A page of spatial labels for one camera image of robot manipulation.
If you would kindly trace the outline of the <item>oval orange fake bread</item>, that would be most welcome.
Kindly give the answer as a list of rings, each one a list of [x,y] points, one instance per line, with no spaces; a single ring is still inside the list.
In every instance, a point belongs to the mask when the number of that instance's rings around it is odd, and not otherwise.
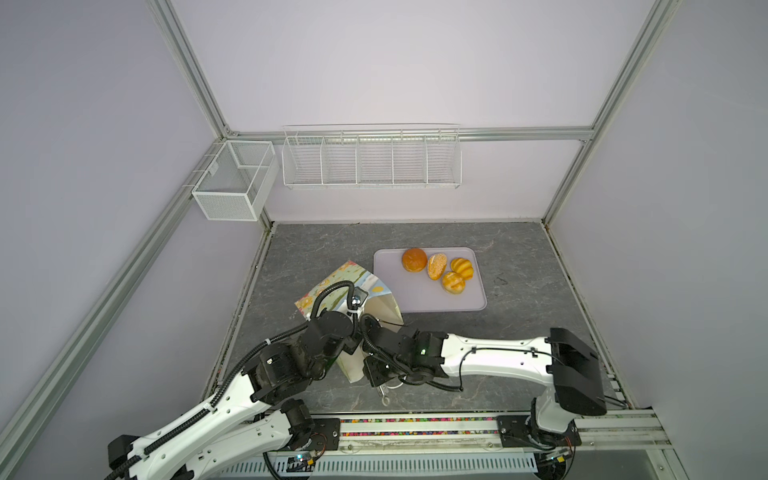
[[[440,280],[448,266],[448,258],[445,253],[438,252],[431,255],[427,260],[427,275],[433,280]]]

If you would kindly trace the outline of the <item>yellow fake bread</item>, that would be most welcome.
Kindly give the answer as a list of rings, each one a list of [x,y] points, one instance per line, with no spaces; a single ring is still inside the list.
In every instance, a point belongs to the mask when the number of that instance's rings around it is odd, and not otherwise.
[[[461,276],[465,281],[471,280],[475,275],[475,269],[472,262],[466,258],[454,258],[450,262],[452,272]]]

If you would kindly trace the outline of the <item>green paper gift bag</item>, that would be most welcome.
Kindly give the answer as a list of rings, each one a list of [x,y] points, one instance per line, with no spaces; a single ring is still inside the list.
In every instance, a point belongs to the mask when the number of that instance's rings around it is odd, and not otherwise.
[[[395,332],[404,326],[401,310],[390,288],[374,273],[353,261],[347,261],[313,286],[295,302],[296,308],[306,320],[309,320],[317,297],[331,285],[342,281],[352,282],[355,287],[354,296],[362,302],[358,308],[359,315],[370,314],[384,327]],[[347,291],[348,289],[344,287],[331,292],[322,301],[318,316],[323,308],[346,313]],[[352,354],[341,353],[336,360],[336,365],[349,383],[357,383],[364,379],[363,362],[364,352],[362,346],[358,346]]]

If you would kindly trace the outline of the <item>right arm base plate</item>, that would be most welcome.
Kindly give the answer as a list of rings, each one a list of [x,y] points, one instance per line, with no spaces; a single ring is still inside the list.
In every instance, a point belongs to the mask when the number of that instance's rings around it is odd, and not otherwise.
[[[553,433],[535,426],[530,415],[500,415],[496,422],[501,444],[505,448],[527,447],[545,451],[582,445],[574,421],[564,433]]]

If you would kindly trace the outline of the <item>round brown fake bun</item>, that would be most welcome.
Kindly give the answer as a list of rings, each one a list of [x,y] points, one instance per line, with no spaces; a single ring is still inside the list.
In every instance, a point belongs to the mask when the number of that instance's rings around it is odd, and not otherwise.
[[[402,254],[401,263],[407,272],[421,272],[427,267],[428,256],[420,248],[410,248]]]

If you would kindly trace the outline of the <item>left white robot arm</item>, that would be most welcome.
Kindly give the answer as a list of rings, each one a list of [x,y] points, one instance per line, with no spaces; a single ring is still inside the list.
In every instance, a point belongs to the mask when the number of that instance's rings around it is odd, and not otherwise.
[[[259,343],[210,397],[153,433],[113,440],[109,478],[208,479],[253,455],[308,445],[315,422],[297,396],[358,349],[367,297],[349,280],[328,286],[307,321]]]

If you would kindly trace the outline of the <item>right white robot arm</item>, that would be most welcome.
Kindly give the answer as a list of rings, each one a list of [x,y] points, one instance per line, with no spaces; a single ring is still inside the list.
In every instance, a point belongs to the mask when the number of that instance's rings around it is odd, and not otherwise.
[[[442,331],[392,331],[370,314],[358,320],[366,353],[363,372],[379,387],[390,380],[446,391],[464,390],[467,376],[537,384],[543,392],[513,435],[521,445],[551,449],[568,443],[578,417],[607,413],[596,351],[565,328],[524,340],[469,338]]]

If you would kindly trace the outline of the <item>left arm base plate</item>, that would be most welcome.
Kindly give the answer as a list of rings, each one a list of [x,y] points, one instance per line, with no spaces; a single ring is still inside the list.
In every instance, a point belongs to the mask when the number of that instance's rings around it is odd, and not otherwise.
[[[312,427],[299,433],[286,445],[292,451],[336,451],[341,440],[339,418],[316,418]]]

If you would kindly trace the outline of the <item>round pale scored bun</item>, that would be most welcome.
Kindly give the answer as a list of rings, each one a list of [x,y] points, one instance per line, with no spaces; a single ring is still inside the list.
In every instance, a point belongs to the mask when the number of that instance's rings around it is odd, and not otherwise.
[[[446,292],[454,295],[463,293],[466,288],[466,280],[464,277],[453,271],[445,272],[441,279],[441,283],[442,288]]]

